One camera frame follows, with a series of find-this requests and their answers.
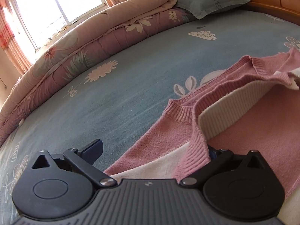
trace pink and white sweater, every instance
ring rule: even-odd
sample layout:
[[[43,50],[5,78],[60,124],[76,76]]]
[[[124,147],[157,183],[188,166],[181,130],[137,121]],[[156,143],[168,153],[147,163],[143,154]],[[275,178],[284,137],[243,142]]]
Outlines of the pink and white sweater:
[[[210,161],[207,144],[236,154],[258,149],[288,197],[300,175],[300,94],[293,91],[299,90],[298,68],[296,49],[265,58],[242,57],[186,97],[169,100],[160,119],[105,173],[139,167],[189,142],[172,174],[181,180]]]

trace knit fabric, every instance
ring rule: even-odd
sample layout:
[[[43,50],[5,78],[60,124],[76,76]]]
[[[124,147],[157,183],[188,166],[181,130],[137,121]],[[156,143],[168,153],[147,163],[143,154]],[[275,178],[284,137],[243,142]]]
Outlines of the knit fabric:
[[[247,110],[274,84],[282,84],[296,89],[298,87],[293,79],[298,76],[296,75],[297,70],[291,71],[299,67],[300,53],[295,49],[291,49],[288,53],[280,53],[265,58],[242,57],[219,77],[186,97],[179,100],[169,100],[160,119],[105,172],[112,175],[136,168],[154,161],[190,141],[184,157],[180,160],[173,174],[177,180],[186,177],[210,161],[206,137],[198,125],[198,117],[206,108],[234,90],[254,81],[270,82],[270,84],[269,88],[258,86],[262,90],[259,92],[260,96],[254,97],[255,99],[253,96],[257,94],[258,88],[248,94],[248,98],[245,98],[247,100],[244,101],[251,102],[248,107],[246,106]],[[240,118],[242,115],[243,113],[240,112],[236,118]],[[226,129],[225,125],[220,128],[221,131],[224,129]]]

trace bed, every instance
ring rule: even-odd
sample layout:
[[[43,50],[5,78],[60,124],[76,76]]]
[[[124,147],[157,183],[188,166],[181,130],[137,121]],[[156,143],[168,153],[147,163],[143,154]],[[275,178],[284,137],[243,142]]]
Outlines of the bed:
[[[36,151],[62,153],[100,138],[104,152],[94,166],[105,170],[155,123],[168,99],[187,95],[243,55],[300,51],[299,3],[251,0],[201,20],[170,6],[160,4],[154,14],[149,7],[142,15],[131,12],[96,35],[89,26],[95,21],[86,21],[14,87],[0,113],[3,225],[18,218],[11,192]],[[102,16],[109,17],[112,8]]]

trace circular indentation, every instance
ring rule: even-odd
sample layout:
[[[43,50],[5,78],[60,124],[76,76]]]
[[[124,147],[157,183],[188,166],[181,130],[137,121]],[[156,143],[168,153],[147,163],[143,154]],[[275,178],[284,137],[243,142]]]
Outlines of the circular indentation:
[[[103,186],[113,186],[115,185],[116,181],[112,178],[104,178],[102,180],[100,180],[100,184]]]
[[[254,199],[263,193],[264,187],[259,182],[250,179],[240,179],[233,181],[229,185],[229,190],[235,197],[242,199]]]
[[[68,184],[59,179],[46,179],[33,187],[35,195],[41,199],[52,200],[63,196],[68,191]]]
[[[182,180],[182,183],[184,185],[195,185],[197,183],[197,179],[195,178],[191,178],[191,177],[188,177],[188,178],[184,178]]]

